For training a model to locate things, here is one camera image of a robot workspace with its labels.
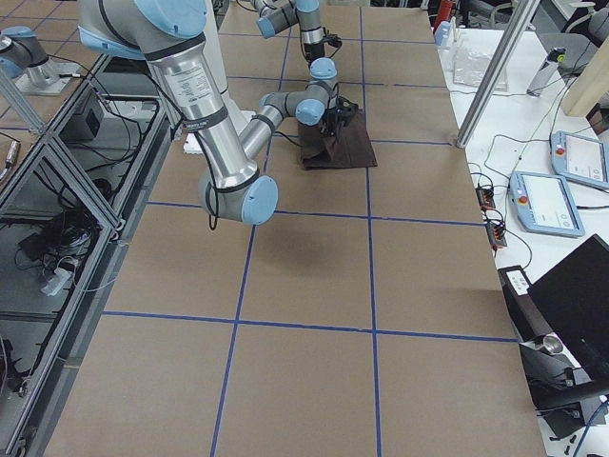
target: sticker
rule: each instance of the sticker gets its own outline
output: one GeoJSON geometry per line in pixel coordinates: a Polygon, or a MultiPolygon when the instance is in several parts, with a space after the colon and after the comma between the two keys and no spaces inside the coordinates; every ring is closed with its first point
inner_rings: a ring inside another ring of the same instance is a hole
{"type": "Polygon", "coordinates": [[[165,77],[180,107],[195,105],[213,93],[207,75],[201,68],[195,67],[180,73],[167,74],[165,77]]]}
{"type": "Polygon", "coordinates": [[[528,293],[529,283],[520,270],[508,271],[506,275],[518,295],[528,293]]]}

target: blue-bordered device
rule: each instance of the blue-bordered device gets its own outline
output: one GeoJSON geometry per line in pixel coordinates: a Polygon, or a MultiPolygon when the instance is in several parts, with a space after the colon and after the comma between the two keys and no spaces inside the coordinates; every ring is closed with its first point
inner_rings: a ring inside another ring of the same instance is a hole
{"type": "Polygon", "coordinates": [[[515,171],[510,178],[510,192],[527,231],[572,238],[585,234],[563,176],[515,171]]]}
{"type": "Polygon", "coordinates": [[[609,189],[607,147],[598,140],[565,131],[552,135],[554,171],[574,183],[609,189]]]}

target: black monitor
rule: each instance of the black monitor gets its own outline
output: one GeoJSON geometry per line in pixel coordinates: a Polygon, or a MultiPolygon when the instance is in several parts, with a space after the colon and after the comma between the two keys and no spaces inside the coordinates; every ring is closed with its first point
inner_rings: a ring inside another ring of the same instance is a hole
{"type": "Polygon", "coordinates": [[[598,235],[591,236],[528,292],[590,378],[609,378],[607,243],[598,235]]]}

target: black cloth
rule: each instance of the black cloth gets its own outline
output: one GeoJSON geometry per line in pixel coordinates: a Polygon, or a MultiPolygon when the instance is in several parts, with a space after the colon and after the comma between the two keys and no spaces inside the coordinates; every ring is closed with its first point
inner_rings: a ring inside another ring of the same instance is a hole
{"type": "Polygon", "coordinates": [[[336,136],[322,137],[317,126],[298,124],[301,163],[305,169],[376,167],[377,158],[360,110],[336,136]]]}

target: metal post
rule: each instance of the metal post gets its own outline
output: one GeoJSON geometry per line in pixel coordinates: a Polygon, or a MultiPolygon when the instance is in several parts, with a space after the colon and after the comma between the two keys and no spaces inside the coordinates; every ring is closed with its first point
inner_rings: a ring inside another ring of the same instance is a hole
{"type": "Polygon", "coordinates": [[[0,93],[5,96],[9,105],[28,124],[30,130],[38,133],[44,132],[45,123],[2,69],[0,69],[0,93]]]}
{"type": "Polygon", "coordinates": [[[507,30],[503,34],[495,55],[493,55],[493,59],[488,66],[488,70],[484,74],[480,87],[474,96],[472,105],[465,115],[461,130],[459,130],[459,136],[457,137],[458,148],[464,148],[471,139],[476,126],[482,118],[484,109],[495,91],[501,72],[509,62],[514,49],[521,39],[522,33],[529,25],[539,4],[540,0],[519,2],[514,10],[507,30]]]}

